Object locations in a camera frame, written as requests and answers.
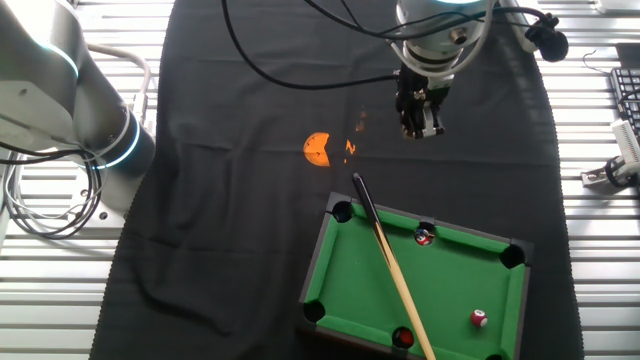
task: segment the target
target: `miniature pool table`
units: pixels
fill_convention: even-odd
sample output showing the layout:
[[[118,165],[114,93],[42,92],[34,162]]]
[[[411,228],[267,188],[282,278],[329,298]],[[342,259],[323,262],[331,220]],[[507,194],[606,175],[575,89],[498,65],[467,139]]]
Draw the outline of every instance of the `miniature pool table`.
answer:
[[[436,358],[518,359],[533,247],[376,208]],[[432,241],[417,239],[424,230],[435,235]],[[471,323],[475,310],[486,313],[484,327]],[[417,339],[397,341],[400,330],[411,335],[413,327],[356,199],[331,194],[299,300],[299,328],[399,358],[424,358]]]

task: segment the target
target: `wooden cue stick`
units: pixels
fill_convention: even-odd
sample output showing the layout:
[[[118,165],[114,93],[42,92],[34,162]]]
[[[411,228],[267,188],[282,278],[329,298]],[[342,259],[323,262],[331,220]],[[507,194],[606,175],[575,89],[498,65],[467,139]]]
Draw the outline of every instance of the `wooden cue stick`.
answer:
[[[436,360],[436,356],[433,353],[433,349],[431,348],[431,343],[429,342],[427,333],[424,331],[424,326],[422,325],[422,321],[420,320],[418,309],[416,309],[416,305],[411,298],[411,292],[409,292],[407,282],[404,280],[404,276],[402,275],[400,264],[398,264],[398,260],[396,259],[396,256],[391,249],[389,239],[387,239],[387,236],[382,229],[380,218],[378,217],[378,213],[376,211],[373,200],[371,200],[369,190],[364,183],[364,179],[357,173],[353,174],[353,184],[355,185],[358,196],[360,197],[360,201],[362,202],[362,207],[367,213],[367,218],[369,219],[369,222],[371,222],[373,232],[375,233],[376,239],[378,240],[378,245],[380,245],[380,250],[382,250],[382,255],[387,262],[387,266],[389,267],[389,272],[391,272],[393,282],[395,283],[396,288],[400,293],[400,298],[402,299],[404,308],[407,310],[407,314],[409,315],[409,319],[411,320],[411,325],[413,325],[413,328],[416,332],[418,341],[420,342],[420,347],[422,348],[422,351],[424,352],[427,360]]]

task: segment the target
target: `black fabric backdrop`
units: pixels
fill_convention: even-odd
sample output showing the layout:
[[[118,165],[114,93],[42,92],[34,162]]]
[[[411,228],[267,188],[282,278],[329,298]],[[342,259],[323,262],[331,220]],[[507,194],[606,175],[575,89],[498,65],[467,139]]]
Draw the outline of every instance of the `black fabric backdrop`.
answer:
[[[365,26],[394,24],[393,1],[351,3]],[[247,51],[281,79],[399,67],[383,41],[301,1],[230,8]],[[354,171],[381,205],[534,243],[522,359],[582,358],[556,134],[532,56],[496,25],[456,77],[438,138],[402,139],[395,91],[394,82],[315,92],[270,84],[233,48],[219,2],[176,1],[157,153],[118,245],[91,359],[378,359],[293,327],[329,193],[355,196]],[[330,167],[302,152],[316,132],[330,134]]]
[[[616,51],[622,68],[640,68],[640,46],[638,44],[619,43],[616,44]]]

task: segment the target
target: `green felt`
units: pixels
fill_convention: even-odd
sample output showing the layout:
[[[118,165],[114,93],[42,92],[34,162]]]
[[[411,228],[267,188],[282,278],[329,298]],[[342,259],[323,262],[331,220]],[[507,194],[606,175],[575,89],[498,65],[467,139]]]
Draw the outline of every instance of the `green felt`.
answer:
[[[365,219],[365,220],[367,219],[367,213],[365,213],[364,208],[361,205],[351,204],[351,208],[353,209],[353,215],[361,219]],[[417,229],[418,225],[420,225],[420,222],[418,220],[411,219],[406,216],[400,216],[384,210],[378,210],[377,212],[378,212],[378,217],[380,218],[380,222],[383,225],[389,224],[401,229],[412,230],[412,231]]]
[[[318,260],[316,261],[316,267],[309,284],[309,290],[307,291],[307,297],[305,302],[317,300],[320,297],[320,291],[322,291],[322,284],[324,283],[324,275],[327,273],[327,267],[331,260],[331,252],[333,252],[333,245],[338,235],[338,222],[333,217],[329,218],[327,229],[324,235],[324,241]]]
[[[520,317],[520,307],[522,304],[522,286],[524,285],[525,266],[520,264],[511,269],[509,278],[509,290],[507,304],[505,306],[505,321],[502,325],[501,347],[505,353],[505,360],[513,359],[516,349],[518,334],[518,322],[511,321]]]
[[[319,300],[325,307],[319,326],[390,346],[396,328],[413,327],[371,225],[358,208],[350,221],[329,224],[337,230],[327,231],[310,286],[314,295],[307,301]],[[425,330],[441,353],[438,360],[485,360],[507,351],[506,358],[513,358],[524,267],[502,265],[499,253],[508,245],[438,227],[434,243],[420,246],[413,240],[417,221],[380,213]],[[469,321],[475,309],[489,318],[482,329]],[[409,352],[423,355],[417,342]]]
[[[501,241],[483,238],[477,235],[445,228],[442,226],[436,227],[436,236],[442,239],[454,241],[463,245],[476,247],[478,249],[483,249],[498,254],[502,253],[504,249],[509,247],[509,244]]]

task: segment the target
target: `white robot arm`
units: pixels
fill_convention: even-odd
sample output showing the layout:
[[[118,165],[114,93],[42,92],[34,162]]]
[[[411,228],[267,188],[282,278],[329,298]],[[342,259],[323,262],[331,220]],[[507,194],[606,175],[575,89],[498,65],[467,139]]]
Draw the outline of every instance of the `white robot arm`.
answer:
[[[104,203],[125,211],[154,154],[141,115],[98,69],[66,0],[0,0],[0,142],[96,154],[110,172]]]
[[[402,48],[389,41],[402,60],[398,73],[396,110],[405,137],[421,139],[444,133],[439,119],[440,105],[447,96],[454,75],[469,65],[480,52],[493,19],[497,0],[398,0],[396,18],[402,26],[400,33],[411,35],[423,30],[443,30],[432,34],[406,39]],[[464,17],[477,16],[484,10],[484,21],[465,21]],[[457,26],[448,26],[459,19]],[[568,51],[566,37],[554,30],[557,18],[545,15],[526,32],[523,47],[539,48],[547,61],[564,59]],[[458,63],[465,47],[475,44],[469,55]]]

